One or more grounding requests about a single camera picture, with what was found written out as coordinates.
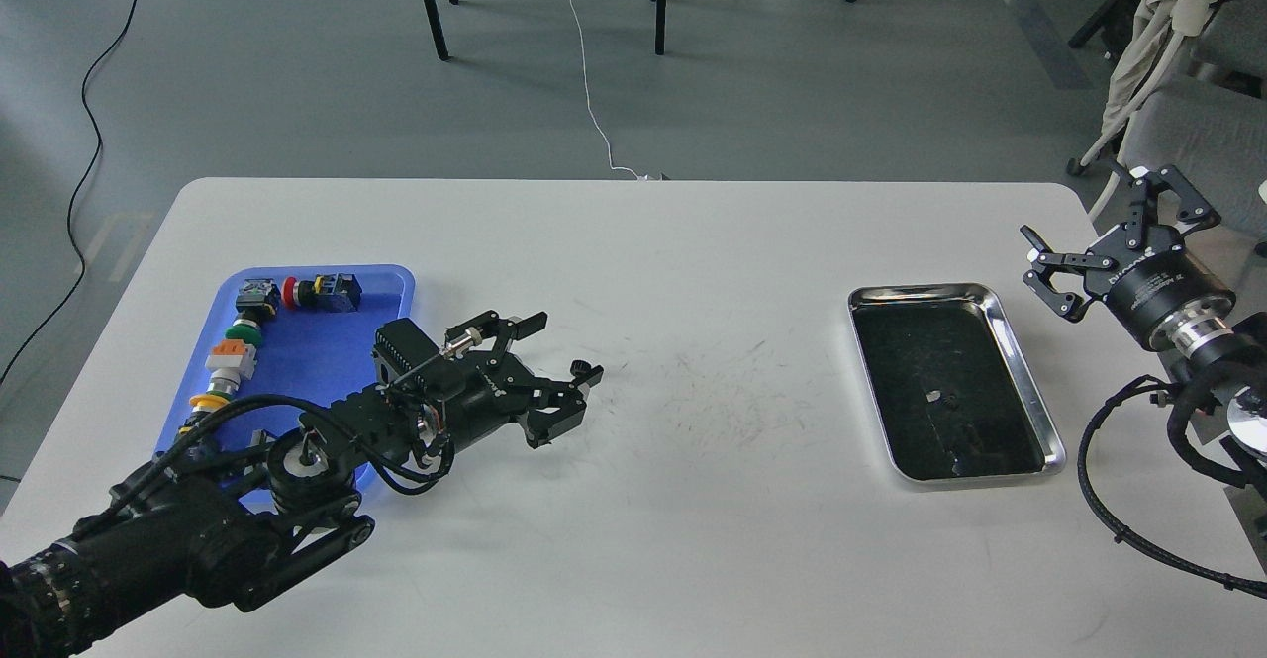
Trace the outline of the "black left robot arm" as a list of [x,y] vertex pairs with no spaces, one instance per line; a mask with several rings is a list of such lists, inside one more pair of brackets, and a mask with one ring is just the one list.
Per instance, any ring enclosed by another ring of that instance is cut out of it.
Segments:
[[546,323],[487,311],[437,344],[395,319],[378,328],[376,380],[342,401],[248,396],[199,416],[101,513],[3,567],[3,654],[73,655],[181,595],[253,611],[371,536],[361,467],[418,496],[506,423],[533,449],[579,427],[606,370],[578,359],[555,380],[511,352]]

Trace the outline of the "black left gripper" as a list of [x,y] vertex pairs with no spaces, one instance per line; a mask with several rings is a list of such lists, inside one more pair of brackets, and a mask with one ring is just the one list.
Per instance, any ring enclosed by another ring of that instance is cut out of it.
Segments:
[[[487,311],[446,330],[436,383],[449,394],[440,415],[455,446],[470,446],[506,423],[519,423],[527,445],[538,449],[579,427],[589,390],[599,383],[578,384],[573,375],[565,380],[535,377],[511,354],[516,339],[538,333],[547,321],[545,311],[526,319]],[[495,341],[490,352],[476,361],[461,360],[485,339]],[[481,363],[495,365],[488,370]]]

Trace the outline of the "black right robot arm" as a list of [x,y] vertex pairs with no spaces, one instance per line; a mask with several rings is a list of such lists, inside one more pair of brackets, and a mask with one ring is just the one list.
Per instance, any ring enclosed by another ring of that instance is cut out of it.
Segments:
[[1166,434],[1178,458],[1200,475],[1234,489],[1264,493],[1264,314],[1228,325],[1235,295],[1188,248],[1188,235],[1220,224],[1216,207],[1173,165],[1128,172],[1131,202],[1121,224],[1081,254],[1057,252],[1036,229],[1022,276],[1060,319],[1078,323],[1104,303],[1148,352],[1169,356],[1171,380],[1139,377],[1090,418],[1076,458],[1086,505],[1123,543],[1164,565],[1263,598],[1264,583],[1199,565],[1128,527],[1097,496],[1087,455],[1104,422],[1128,398],[1150,393],[1168,406]]

